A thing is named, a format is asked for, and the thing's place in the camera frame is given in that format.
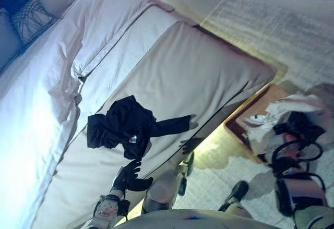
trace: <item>gray carpet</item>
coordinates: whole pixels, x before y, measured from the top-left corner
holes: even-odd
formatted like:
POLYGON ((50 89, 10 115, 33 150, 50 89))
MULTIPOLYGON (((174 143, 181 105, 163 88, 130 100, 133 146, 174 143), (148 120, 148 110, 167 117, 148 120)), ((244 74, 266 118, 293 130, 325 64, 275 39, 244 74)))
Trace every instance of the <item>gray carpet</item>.
MULTIPOLYGON (((288 92, 320 96, 334 114, 334 29, 278 7, 245 0, 222 0, 201 26, 279 70, 276 83, 288 92)), ((241 179, 250 183, 242 201, 254 219, 279 228, 293 228, 290 218, 276 209, 274 178, 270 169, 250 158, 230 154, 237 143, 218 128, 214 139, 206 139, 195 150, 195 168, 188 178, 184 197, 174 208, 216 210, 241 179)), ((311 170, 327 186, 327 199, 334 206, 334 143, 311 170)))

